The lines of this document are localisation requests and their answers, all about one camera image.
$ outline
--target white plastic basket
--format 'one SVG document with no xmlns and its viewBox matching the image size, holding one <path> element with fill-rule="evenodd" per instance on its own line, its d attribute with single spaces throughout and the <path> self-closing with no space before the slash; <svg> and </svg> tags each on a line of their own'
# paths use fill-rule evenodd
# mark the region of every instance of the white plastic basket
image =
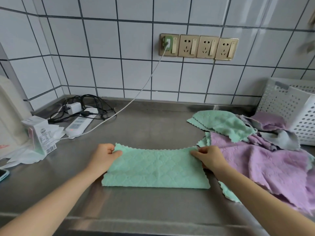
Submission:
<svg viewBox="0 0 315 236">
<path fill-rule="evenodd" d="M 301 144 L 315 146 L 315 81 L 269 79 L 258 111 L 282 116 Z"/>
</svg>

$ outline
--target white power adapter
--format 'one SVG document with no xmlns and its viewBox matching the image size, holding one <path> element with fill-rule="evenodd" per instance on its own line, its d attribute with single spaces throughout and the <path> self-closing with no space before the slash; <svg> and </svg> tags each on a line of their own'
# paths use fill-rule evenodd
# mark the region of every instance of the white power adapter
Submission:
<svg viewBox="0 0 315 236">
<path fill-rule="evenodd" d="M 81 103 L 67 104 L 66 108 L 68 108 L 67 112 L 69 115 L 76 114 L 76 113 L 82 111 Z"/>
</svg>

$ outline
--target gold outlet plate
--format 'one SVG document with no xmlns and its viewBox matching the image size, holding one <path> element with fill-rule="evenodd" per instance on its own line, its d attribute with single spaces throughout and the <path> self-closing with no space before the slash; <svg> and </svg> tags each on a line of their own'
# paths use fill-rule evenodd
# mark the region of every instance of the gold outlet plate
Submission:
<svg viewBox="0 0 315 236">
<path fill-rule="evenodd" d="M 221 38 L 219 40 L 215 59 L 232 60 L 236 51 L 237 44 L 238 39 Z"/>
<path fill-rule="evenodd" d="M 166 35 L 170 35 L 173 37 L 173 43 L 172 43 L 172 49 L 165 51 L 164 56 L 177 56 L 180 35 L 174 35 L 174 34 L 160 34 L 159 55 L 163 55 L 164 53 L 163 38 Z"/>
<path fill-rule="evenodd" d="M 218 36 L 200 36 L 197 58 L 215 58 L 215 53 L 218 47 Z"/>
<path fill-rule="evenodd" d="M 199 37 L 199 35 L 180 35 L 178 56 L 196 57 Z"/>
</svg>

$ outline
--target barcode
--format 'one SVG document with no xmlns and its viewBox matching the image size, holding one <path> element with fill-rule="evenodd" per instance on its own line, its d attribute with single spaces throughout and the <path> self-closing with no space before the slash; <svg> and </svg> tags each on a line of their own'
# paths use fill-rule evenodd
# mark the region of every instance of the barcode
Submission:
<svg viewBox="0 0 315 236">
<path fill-rule="evenodd" d="M 52 147 L 50 147 L 50 148 L 48 148 L 47 150 L 46 150 L 46 154 L 49 154 L 49 153 L 51 153 L 53 150 L 55 150 L 57 148 L 57 146 L 56 145 L 53 145 Z"/>
</svg>

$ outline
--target tiled wall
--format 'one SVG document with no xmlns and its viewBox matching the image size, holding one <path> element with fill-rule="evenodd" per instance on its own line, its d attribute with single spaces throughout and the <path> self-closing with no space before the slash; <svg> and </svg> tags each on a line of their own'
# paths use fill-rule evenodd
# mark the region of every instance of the tiled wall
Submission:
<svg viewBox="0 0 315 236">
<path fill-rule="evenodd" d="M 10 62 L 33 108 L 64 93 L 133 98 L 160 58 L 160 33 L 239 42 L 232 61 L 164 57 L 142 99 L 252 105 L 268 78 L 315 80 L 315 51 L 306 52 L 315 40 L 307 26 L 315 0 L 0 0 L 0 6 L 7 55 L 0 63 Z"/>
</svg>

